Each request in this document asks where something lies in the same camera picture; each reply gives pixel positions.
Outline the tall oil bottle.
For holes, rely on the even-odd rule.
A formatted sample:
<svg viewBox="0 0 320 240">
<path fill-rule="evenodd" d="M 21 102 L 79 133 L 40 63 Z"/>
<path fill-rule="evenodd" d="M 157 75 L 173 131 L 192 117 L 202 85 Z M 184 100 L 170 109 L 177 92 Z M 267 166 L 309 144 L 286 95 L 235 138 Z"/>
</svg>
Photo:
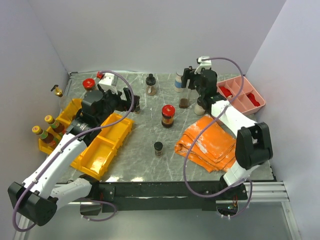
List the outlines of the tall oil bottle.
<svg viewBox="0 0 320 240">
<path fill-rule="evenodd" d="M 79 110 L 75 101 L 71 97 L 65 95 L 64 91 L 57 84 L 55 84 L 50 91 L 58 97 L 61 111 L 65 114 L 65 117 L 68 120 L 73 121 Z"/>
<path fill-rule="evenodd" d="M 186 88 L 182 88 L 183 91 L 180 93 L 179 97 L 179 108 L 187 109 L 190 105 L 190 98 L 193 93 L 193 90 Z"/>
</svg>

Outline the green-label sauce bottle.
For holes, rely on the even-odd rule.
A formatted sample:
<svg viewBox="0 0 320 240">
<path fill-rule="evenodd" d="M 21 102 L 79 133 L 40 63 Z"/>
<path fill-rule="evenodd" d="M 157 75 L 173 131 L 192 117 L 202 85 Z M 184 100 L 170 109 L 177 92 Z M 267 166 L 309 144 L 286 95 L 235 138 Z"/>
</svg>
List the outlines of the green-label sauce bottle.
<svg viewBox="0 0 320 240">
<path fill-rule="evenodd" d="M 44 120 L 47 124 L 49 124 L 51 129 L 60 137 L 63 137 L 63 135 L 66 133 L 65 126 L 61 122 L 56 120 L 52 115 L 46 115 L 44 117 Z"/>
<path fill-rule="evenodd" d="M 58 144 L 58 140 L 50 132 L 43 130 L 40 126 L 36 125 L 32 128 L 32 132 L 39 137 L 45 144 L 51 148 L 55 148 Z"/>
</svg>

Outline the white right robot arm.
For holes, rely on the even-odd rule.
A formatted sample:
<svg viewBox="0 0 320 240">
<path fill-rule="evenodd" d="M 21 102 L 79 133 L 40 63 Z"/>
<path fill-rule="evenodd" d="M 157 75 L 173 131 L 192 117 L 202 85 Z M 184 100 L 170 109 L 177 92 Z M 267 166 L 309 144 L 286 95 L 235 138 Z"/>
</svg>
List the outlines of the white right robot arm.
<svg viewBox="0 0 320 240">
<path fill-rule="evenodd" d="M 215 119 L 219 119 L 236 136 L 235 162 L 222 176 L 220 196 L 231 199 L 237 192 L 236 185 L 245 181 L 253 170 L 273 157 L 270 130 L 266 123 L 257 123 L 231 105 L 218 92 L 218 75 L 211 67 L 183 70 L 181 87 L 187 83 L 199 94 L 197 102 Z"/>
</svg>

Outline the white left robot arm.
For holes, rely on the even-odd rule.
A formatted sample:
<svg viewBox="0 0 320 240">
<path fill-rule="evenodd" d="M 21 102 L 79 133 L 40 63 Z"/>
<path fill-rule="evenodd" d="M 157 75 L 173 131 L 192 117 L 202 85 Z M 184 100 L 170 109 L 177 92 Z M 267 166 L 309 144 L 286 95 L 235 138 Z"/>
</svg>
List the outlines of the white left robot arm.
<svg viewBox="0 0 320 240">
<path fill-rule="evenodd" d="M 127 115 L 136 107 L 136 95 L 131 86 L 122 92 L 92 90 L 81 100 L 80 108 L 71 114 L 71 123 L 59 144 L 42 165 L 22 183 L 13 182 L 8 195 L 13 207 L 12 223 L 21 231 L 16 222 L 17 214 L 28 218 L 34 225 L 43 226 L 56 211 L 70 202 L 86 198 L 98 201 L 100 187 L 98 180 L 87 174 L 62 187 L 55 188 L 60 175 L 99 135 L 105 126 L 103 122 L 114 111 Z"/>
</svg>

